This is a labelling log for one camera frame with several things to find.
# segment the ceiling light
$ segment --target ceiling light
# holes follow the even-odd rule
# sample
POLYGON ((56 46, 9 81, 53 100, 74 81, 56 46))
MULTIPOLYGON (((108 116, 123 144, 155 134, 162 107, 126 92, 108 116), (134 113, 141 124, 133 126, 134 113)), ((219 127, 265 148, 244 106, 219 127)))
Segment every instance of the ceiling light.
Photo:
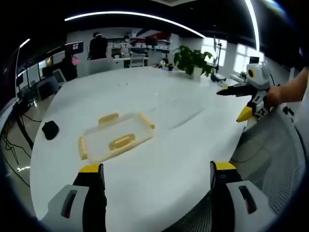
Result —
POLYGON ((253 30, 254 30, 254 35, 255 35, 255 45, 256 45, 256 50, 259 52, 260 51, 260 37, 259 37, 259 30, 257 27, 257 21, 256 21, 256 17, 255 17, 255 13, 254 13, 254 9, 252 6, 252 3, 250 0, 245 0, 249 13, 250 13, 250 17, 252 20, 252 24, 253 24, 253 30))
POLYGON ((66 18, 64 21, 69 21, 69 20, 73 20, 73 19, 76 19, 76 18, 82 18, 82 17, 87 17, 87 16, 92 16, 92 15, 136 15, 136 16, 143 16, 143 17, 148 17, 148 18, 154 18, 154 19, 158 19, 158 20, 161 20, 161 21, 164 21, 164 22, 167 22, 167 23, 171 23, 171 24, 174 24, 178 27, 181 27, 183 29, 186 29, 202 38, 206 38, 206 36, 202 35, 201 33, 191 29, 191 28, 188 28, 182 24, 179 24, 179 23, 176 23, 174 21, 171 21, 171 20, 168 20, 168 19, 165 19, 165 18, 161 18, 161 17, 158 17, 158 16, 154 16, 154 15, 150 15, 150 14, 142 14, 142 13, 136 13, 136 12, 127 12, 127 11, 103 11, 103 12, 93 12, 93 13, 87 13, 87 14, 79 14, 79 15, 76 15, 76 16, 72 16, 72 17, 69 17, 69 18, 66 18))
POLYGON ((20 46, 19 48, 22 48, 22 46, 24 46, 26 43, 28 43, 30 41, 30 39, 27 39, 26 41, 24 41, 20 46))

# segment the human arm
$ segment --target human arm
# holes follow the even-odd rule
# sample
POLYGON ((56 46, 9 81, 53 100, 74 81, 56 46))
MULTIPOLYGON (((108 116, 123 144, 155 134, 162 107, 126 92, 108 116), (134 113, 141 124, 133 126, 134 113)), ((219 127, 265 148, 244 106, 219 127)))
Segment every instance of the human arm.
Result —
POLYGON ((284 102, 299 102, 307 89, 308 70, 304 68, 293 80, 282 86, 271 86, 268 93, 267 106, 277 106, 284 102))

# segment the table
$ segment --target table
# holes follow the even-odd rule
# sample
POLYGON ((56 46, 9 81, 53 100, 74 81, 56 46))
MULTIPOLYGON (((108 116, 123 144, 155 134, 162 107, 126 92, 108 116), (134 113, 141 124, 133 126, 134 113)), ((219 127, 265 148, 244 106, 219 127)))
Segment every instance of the table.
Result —
POLYGON ((131 57, 114 58, 113 60, 114 60, 113 69, 123 69, 125 66, 125 61, 131 60, 131 57))
POLYGON ((114 58, 113 60, 114 62, 119 62, 119 61, 131 60, 131 57, 114 58))
POLYGON ((161 231, 189 212, 210 190, 210 161, 229 161, 245 123, 236 118, 250 97, 216 95, 210 78, 152 67, 114 70, 75 79, 56 94, 37 133, 31 158, 31 197, 37 218, 78 171, 78 138, 104 115, 143 112, 154 138, 104 162, 106 229, 161 231), (53 120, 60 131, 42 133, 53 120))

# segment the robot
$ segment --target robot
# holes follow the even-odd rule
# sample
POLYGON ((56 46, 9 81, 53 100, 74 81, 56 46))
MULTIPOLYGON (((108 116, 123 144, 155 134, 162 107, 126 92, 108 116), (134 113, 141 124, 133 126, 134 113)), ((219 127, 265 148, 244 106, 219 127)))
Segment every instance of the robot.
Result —
POLYGON ((266 111, 264 99, 270 88, 270 69, 267 62, 247 65, 247 81, 233 86, 224 87, 217 92, 218 95, 236 97, 252 95, 252 99, 243 108, 237 122, 250 119, 255 113, 266 111))

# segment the person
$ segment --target person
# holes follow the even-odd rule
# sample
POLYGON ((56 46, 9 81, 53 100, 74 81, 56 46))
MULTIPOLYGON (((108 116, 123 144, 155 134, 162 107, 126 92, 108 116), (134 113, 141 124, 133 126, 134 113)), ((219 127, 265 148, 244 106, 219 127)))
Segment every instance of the person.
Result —
POLYGON ((71 81, 77 77, 77 70, 73 64, 71 52, 65 51, 65 57, 62 59, 60 69, 66 81, 71 81))
POLYGON ((120 45, 120 53, 124 57, 130 57, 131 44, 128 36, 124 37, 124 42, 120 45))
POLYGON ((282 86, 271 86, 266 97, 267 106, 277 106, 285 102, 302 102, 302 106, 309 106, 308 69, 304 68, 296 78, 282 86))
POLYGON ((106 58, 107 39, 102 37, 99 32, 93 33, 93 39, 90 41, 89 55, 90 59, 106 58))

